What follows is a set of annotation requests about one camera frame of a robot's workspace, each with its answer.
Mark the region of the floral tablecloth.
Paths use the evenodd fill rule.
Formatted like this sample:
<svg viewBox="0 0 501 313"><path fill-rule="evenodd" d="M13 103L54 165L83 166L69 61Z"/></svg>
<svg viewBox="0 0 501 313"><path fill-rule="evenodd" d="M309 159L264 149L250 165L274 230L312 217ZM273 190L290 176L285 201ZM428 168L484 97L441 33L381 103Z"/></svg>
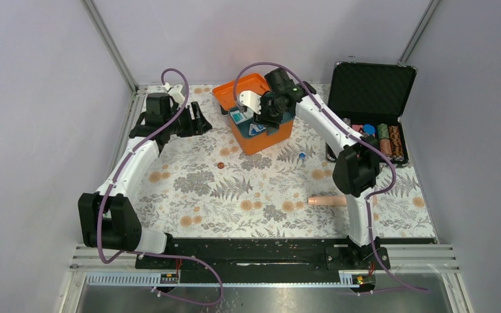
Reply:
<svg viewBox="0 0 501 313"><path fill-rule="evenodd" d="M147 169L134 202L144 227L175 237L346 236L346 207L307 203L339 193L325 143L311 126L296 119L287 140L246 155L212 86L194 85L190 92L213 128L173 137Z"/></svg>

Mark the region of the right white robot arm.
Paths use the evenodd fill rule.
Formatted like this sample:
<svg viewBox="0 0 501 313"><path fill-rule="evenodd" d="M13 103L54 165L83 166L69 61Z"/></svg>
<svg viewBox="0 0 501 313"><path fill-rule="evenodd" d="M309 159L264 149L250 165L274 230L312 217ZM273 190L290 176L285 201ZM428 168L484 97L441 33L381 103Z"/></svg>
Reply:
<svg viewBox="0 0 501 313"><path fill-rule="evenodd" d="M295 83L287 70L277 68L267 73L270 90L260 97L261 117L270 124L292 113L315 130L336 154L332 178L345 195L349 214L348 236L356 245L349 249L351 265L363 269L374 259L369 244L374 237L369 221L368 195L380 173L377 141L364 138L346 125L305 82Z"/></svg>

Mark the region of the black foam-lined case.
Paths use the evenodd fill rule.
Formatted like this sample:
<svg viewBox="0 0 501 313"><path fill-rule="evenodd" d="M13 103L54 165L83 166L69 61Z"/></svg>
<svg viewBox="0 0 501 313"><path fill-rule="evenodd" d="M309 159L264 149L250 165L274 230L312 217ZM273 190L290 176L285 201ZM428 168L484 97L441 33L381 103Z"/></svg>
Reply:
<svg viewBox="0 0 501 313"><path fill-rule="evenodd" d="M402 153L391 160L397 167L410 160L401 117L416 75L415 67L373 63L340 62L333 69L328 107L352 125L397 127Z"/></svg>

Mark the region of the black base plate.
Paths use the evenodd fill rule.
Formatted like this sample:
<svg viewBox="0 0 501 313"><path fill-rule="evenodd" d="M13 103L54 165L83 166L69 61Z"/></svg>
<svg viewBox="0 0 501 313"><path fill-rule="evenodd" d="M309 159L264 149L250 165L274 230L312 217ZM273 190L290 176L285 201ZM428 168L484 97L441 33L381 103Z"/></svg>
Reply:
<svg viewBox="0 0 501 313"><path fill-rule="evenodd" d="M191 282L211 282L211 274L193 259L216 270L227 282L333 282L340 270L367 273L382 267L371 252L358 256L347 238L336 239L220 239L173 238L166 253L186 259L144 256L137 269L172 270Z"/></svg>

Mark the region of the orange plastic medicine box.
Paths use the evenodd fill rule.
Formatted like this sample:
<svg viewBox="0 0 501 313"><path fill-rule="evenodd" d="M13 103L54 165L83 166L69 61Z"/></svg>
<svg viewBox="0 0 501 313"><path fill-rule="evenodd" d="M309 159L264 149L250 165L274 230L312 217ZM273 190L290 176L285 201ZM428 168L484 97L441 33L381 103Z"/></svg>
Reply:
<svg viewBox="0 0 501 313"><path fill-rule="evenodd" d="M278 129L268 128L253 121L253 112L248 110L240 113L233 98L234 83L229 82L213 89L213 95L218 100L222 114L228 116L228 124L241 150L246 155L253 155L272 145L288 139L292 134L294 115L283 115L282 124Z"/></svg>

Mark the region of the blue white wipe packet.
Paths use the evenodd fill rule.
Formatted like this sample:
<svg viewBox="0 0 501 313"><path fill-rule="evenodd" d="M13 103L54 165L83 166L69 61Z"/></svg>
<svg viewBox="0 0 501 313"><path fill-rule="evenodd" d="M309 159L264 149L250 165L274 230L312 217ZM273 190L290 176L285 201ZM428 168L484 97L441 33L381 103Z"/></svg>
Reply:
<svg viewBox="0 0 501 313"><path fill-rule="evenodd" d="M259 133L265 131L266 129L267 127L265 127L264 125L251 123L249 125L249 136L256 136Z"/></svg>

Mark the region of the medical gauze packet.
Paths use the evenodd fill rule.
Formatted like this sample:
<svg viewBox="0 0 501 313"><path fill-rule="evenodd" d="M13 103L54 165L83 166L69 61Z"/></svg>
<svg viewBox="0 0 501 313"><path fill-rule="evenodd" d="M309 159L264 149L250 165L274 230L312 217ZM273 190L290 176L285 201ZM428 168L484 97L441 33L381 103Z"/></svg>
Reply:
<svg viewBox="0 0 501 313"><path fill-rule="evenodd" d="M250 110L247 110L245 112L241 112L239 110L235 110L235 111L230 112L230 116L236 125L244 123L245 121L252 119L253 115L254 115L254 113Z"/></svg>

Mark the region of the teal divided tray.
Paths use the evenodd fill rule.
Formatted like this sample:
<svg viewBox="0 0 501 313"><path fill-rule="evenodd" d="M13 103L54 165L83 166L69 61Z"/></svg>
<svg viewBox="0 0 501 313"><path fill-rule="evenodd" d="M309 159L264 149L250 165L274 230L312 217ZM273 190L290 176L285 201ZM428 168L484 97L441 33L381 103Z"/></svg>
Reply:
<svg viewBox="0 0 501 313"><path fill-rule="evenodd" d="M279 128L273 128L255 122L252 111L242 113L237 108L232 108L228 112L228 116L230 126L234 128L232 133L241 135L243 139L251 139L261 134L274 135L281 131L281 126L286 126L290 121L294 120L294 115L286 113L283 115Z"/></svg>

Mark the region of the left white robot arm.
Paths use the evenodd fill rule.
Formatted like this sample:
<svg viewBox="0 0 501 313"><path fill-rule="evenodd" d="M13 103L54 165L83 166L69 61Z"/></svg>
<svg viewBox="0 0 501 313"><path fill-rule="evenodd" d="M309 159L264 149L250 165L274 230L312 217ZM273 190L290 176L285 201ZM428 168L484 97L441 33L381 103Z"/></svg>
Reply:
<svg viewBox="0 0 501 313"><path fill-rule="evenodd" d="M83 193L78 200L85 246L151 253L162 268L174 264L177 252L167 245L167 233L143 227L134 202L144 174L172 136L199 136L212 129L197 101L183 108L181 103L181 97L168 93L147 95L121 160L95 192Z"/></svg>

